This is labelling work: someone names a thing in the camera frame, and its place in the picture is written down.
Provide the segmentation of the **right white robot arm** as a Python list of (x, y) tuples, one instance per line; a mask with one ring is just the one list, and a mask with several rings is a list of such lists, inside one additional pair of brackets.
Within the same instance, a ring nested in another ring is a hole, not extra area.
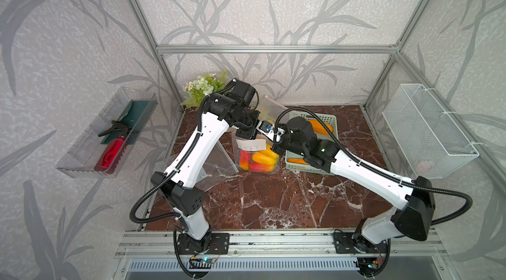
[[(313, 168), (352, 180), (391, 204), (390, 210), (365, 219), (357, 227), (357, 243), (378, 244), (395, 237), (425, 241), (432, 226), (456, 219), (471, 209), (473, 199), (468, 194), (434, 188), (429, 179), (421, 176), (410, 179), (379, 168), (344, 148), (314, 112), (304, 107), (298, 107), (297, 111), (309, 114), (327, 132), (329, 139), (318, 138), (311, 122), (303, 117), (292, 118), (287, 123), (276, 119), (272, 126), (260, 128), (273, 141), (276, 152), (302, 156)], [(436, 219), (436, 194), (461, 198), (465, 203), (458, 210)]]

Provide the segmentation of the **red yellow mango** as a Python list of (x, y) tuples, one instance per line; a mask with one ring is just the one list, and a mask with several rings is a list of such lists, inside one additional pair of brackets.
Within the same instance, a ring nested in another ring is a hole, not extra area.
[(253, 162), (249, 165), (249, 170), (256, 173), (269, 173), (275, 169), (275, 164), (261, 164)]

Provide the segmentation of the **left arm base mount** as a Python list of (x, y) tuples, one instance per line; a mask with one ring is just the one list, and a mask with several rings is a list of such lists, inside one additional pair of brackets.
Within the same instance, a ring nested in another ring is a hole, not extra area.
[(229, 233), (209, 232), (203, 239), (196, 240), (186, 233), (179, 234), (176, 240), (176, 248), (179, 254), (227, 254), (231, 235)]

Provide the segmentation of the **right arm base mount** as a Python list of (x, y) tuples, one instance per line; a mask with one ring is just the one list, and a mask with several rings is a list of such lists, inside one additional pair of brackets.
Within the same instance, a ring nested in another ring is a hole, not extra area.
[(345, 232), (335, 229), (332, 233), (333, 245), (337, 254), (386, 254), (389, 250), (384, 240), (380, 244), (373, 244), (355, 232)]

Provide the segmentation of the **orange yellow mango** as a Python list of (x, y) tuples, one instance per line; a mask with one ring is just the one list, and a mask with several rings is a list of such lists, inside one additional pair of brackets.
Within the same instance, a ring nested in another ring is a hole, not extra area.
[(252, 161), (261, 164), (276, 164), (279, 156), (276, 154), (267, 154), (264, 151), (257, 152), (252, 155)]

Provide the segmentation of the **clear zip-top bag blue zipper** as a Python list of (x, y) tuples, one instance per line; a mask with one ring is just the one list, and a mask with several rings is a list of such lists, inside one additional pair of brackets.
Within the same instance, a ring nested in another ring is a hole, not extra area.
[(232, 134), (234, 161), (240, 170), (272, 174), (279, 170), (280, 157), (272, 151), (273, 142), (264, 135), (253, 140), (241, 139)]

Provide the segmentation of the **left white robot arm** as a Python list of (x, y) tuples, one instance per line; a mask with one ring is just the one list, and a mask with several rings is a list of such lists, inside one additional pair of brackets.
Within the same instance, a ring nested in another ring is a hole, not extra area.
[(259, 111), (250, 103), (257, 96), (249, 83), (233, 79), (223, 90), (205, 96), (197, 110), (197, 126), (180, 154), (162, 173), (153, 175), (153, 187), (133, 206), (129, 218), (138, 224), (150, 223), (137, 217), (139, 208), (156, 192), (172, 207), (172, 212), (153, 218), (178, 218), (183, 223), (181, 236), (191, 251), (204, 252), (212, 245), (212, 232), (204, 217), (202, 203), (205, 193), (196, 189), (198, 175), (221, 136), (231, 127), (241, 139), (252, 140), (257, 135)]

